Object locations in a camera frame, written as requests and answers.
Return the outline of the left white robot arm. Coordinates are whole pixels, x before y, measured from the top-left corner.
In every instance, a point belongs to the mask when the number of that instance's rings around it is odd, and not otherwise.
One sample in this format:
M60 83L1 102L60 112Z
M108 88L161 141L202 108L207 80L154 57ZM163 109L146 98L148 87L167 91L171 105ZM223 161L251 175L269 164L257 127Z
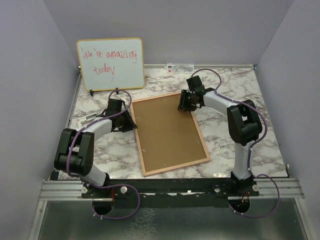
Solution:
M93 186L97 196L106 197L111 190L110 176L94 165L95 141L106 134L128 132L137 128L120 99L108 100L107 108L94 121L79 128L65 128L60 135L54 168Z

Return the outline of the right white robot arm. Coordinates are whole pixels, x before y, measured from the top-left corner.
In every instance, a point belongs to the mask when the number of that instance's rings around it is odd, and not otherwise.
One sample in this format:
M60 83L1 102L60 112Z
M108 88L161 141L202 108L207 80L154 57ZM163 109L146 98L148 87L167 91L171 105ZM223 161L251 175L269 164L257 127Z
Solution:
M193 112L197 108L208 107L227 117L228 132L235 143L231 175L237 178L230 182L229 189L234 195L240 196L248 189L245 180L252 176L252 148L263 130L255 104L251 100L233 100L219 94L214 88L205 88L198 75L188 78L186 82L188 89L181 91L177 107L179 111Z

